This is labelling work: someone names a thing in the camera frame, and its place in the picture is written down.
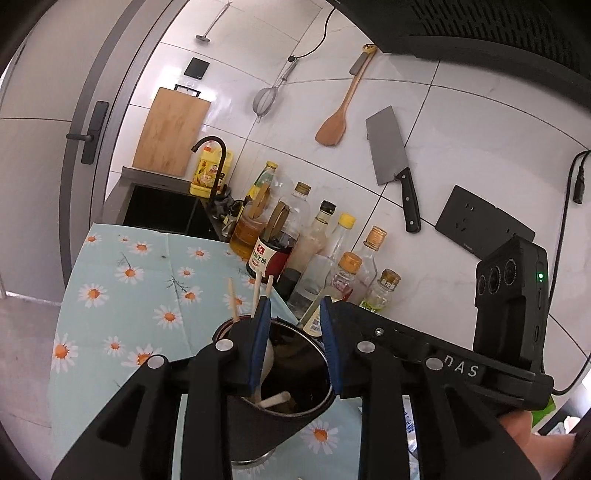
utensil holder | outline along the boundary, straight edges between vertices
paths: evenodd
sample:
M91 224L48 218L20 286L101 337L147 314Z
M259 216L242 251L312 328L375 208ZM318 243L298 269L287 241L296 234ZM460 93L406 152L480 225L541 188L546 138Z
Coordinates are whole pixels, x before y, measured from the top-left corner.
M220 325L213 341L224 338L231 328L231 320ZM229 450L235 465L256 462L318 418L335 400L319 343L279 318L271 319L269 339L275 360L261 385L262 397L288 391L291 400L264 409L242 397L228 397Z

light blue tablecloth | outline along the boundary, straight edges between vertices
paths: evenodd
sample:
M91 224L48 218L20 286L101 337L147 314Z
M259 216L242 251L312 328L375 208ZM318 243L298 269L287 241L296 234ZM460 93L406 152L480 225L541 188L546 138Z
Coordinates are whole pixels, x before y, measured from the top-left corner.
M53 349L50 412L58 458L149 354L173 361L210 343L230 317L228 277L234 279L242 313L249 312L252 281L227 244L93 225L66 289ZM295 320L275 292L272 314ZM337 399L264 464L234 471L234 478L355 480L358 405Z

door handle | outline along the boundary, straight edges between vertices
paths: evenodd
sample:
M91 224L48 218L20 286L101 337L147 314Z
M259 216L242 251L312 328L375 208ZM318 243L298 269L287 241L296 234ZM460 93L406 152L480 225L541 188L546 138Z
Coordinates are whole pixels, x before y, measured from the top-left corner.
M81 142L91 142L95 138L93 135L82 135L82 134L66 134L68 140L79 140Z
M76 140L84 142L84 150L82 150L82 163L86 165L92 165L95 162L96 147L99 143L100 131L105 123L105 117L107 110L109 109L109 102L96 102L95 109L90 117L90 123L88 124L88 132L86 135L82 134L67 134L68 140Z

screw head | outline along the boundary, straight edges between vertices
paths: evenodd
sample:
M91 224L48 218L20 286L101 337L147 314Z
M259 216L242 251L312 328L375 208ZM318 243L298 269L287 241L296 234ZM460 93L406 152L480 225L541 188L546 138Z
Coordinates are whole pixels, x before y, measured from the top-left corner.
M230 350L233 346L234 346L234 342L232 342L228 338L223 338L223 339L218 340L216 342L216 349L219 350L220 352L225 352L227 350Z
M371 353L375 350L375 345L365 340L357 344L357 350L363 353Z
M160 368L164 365L164 357L162 355L154 355L148 358L148 367L150 368Z
M443 362L434 356L427 358L425 360L425 365L429 370L441 370L443 368Z

black gripper frame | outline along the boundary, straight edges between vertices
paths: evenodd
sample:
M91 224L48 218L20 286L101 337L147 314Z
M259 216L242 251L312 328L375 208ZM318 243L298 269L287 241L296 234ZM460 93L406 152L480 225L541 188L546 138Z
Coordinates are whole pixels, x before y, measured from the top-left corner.
M90 423L58 465L53 480L170 480L181 395L188 394L181 480L231 480L226 400L249 397L260 382L271 302L235 323L228 343L197 355L144 362Z
M551 377L329 297L320 322L335 393L363 401L359 480L410 478L402 395L411 399L421 480L540 480L496 416L544 408Z

